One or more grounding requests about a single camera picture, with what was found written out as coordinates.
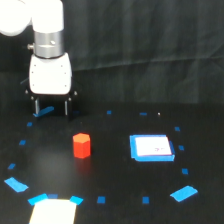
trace black tabletop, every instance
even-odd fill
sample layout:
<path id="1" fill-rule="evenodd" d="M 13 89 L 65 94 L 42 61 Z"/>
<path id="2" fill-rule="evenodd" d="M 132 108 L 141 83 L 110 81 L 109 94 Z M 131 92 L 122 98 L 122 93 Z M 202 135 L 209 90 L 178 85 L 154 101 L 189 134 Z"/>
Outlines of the black tabletop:
<path id="1" fill-rule="evenodd" d="M 114 103 L 87 104 L 76 110 L 72 121 L 57 108 L 40 119 L 16 106 L 2 114 L 0 223 L 29 223 L 33 207 L 27 200 L 43 193 L 58 194 L 59 199 L 83 198 L 75 224 L 223 223 L 221 106 Z M 78 133 L 91 138 L 92 153 L 86 159 L 73 156 L 72 137 Z M 176 152 L 174 162 L 132 159 L 129 136 L 135 134 L 167 135 Z M 21 140 L 26 144 L 19 145 Z M 16 166 L 8 170 L 11 163 Z M 182 168 L 189 174 L 183 175 Z M 29 188 L 16 193 L 4 183 L 10 177 Z M 198 193 L 175 201 L 170 194 L 185 186 Z M 105 197 L 105 204 L 97 203 L 99 196 Z M 143 204 L 143 197 L 149 197 L 150 203 Z"/>

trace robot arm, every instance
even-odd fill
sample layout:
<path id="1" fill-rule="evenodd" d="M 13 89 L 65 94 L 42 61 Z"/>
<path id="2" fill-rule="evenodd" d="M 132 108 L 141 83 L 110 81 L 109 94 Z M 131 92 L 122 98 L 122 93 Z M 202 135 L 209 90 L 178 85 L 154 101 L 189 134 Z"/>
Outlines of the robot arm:
<path id="1" fill-rule="evenodd" d="M 16 36 L 31 24 L 27 0 L 0 0 L 0 33 Z"/>
<path id="2" fill-rule="evenodd" d="M 0 0 L 0 33 L 16 36 L 32 25 L 34 43 L 29 86 L 38 95 L 65 95 L 71 101 L 72 70 L 64 51 L 64 15 L 61 0 Z"/>

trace white paper square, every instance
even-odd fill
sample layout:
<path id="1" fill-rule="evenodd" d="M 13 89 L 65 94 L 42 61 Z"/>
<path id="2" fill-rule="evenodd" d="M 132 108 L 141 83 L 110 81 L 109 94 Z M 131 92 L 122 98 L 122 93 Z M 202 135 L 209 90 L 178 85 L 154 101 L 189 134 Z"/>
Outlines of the white paper square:
<path id="1" fill-rule="evenodd" d="M 138 156 L 172 155 L 167 137 L 137 137 L 135 142 Z"/>
<path id="2" fill-rule="evenodd" d="M 35 204 L 29 224 L 73 224 L 75 211 L 69 200 L 46 199 Z"/>

